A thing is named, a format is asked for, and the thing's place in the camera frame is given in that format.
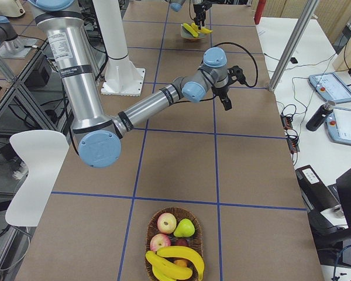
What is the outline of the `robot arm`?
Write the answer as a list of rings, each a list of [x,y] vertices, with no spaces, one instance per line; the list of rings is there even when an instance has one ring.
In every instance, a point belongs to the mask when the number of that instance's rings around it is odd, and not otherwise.
[[[212,47],[204,53],[194,75],[176,78],[117,116],[107,115],[88,52],[82,45],[83,19],[77,1],[31,1],[30,4],[37,27],[47,35],[66,88],[75,118],[72,130],[78,141],[78,154],[86,165],[103,168],[115,163],[125,133],[182,98],[200,102],[212,90],[224,109],[231,109],[227,58],[224,50]]]
[[[185,3],[185,0],[169,0],[167,3],[169,3],[169,6],[173,11],[179,12]],[[202,0],[192,0],[189,1],[189,3],[193,7],[195,13],[192,20],[198,29],[201,30],[201,28],[205,27],[206,11],[212,7],[212,3]]]

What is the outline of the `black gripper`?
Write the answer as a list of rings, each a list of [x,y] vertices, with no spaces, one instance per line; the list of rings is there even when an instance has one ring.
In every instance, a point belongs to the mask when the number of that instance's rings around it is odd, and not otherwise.
[[[206,11],[211,8],[211,3],[207,0],[193,0],[192,1],[195,17],[194,17],[194,25],[197,30],[205,27],[205,17]]]
[[[230,98],[228,97],[228,92],[228,85],[224,85],[223,87],[213,87],[213,93],[219,98],[225,111],[232,109],[232,103]]]

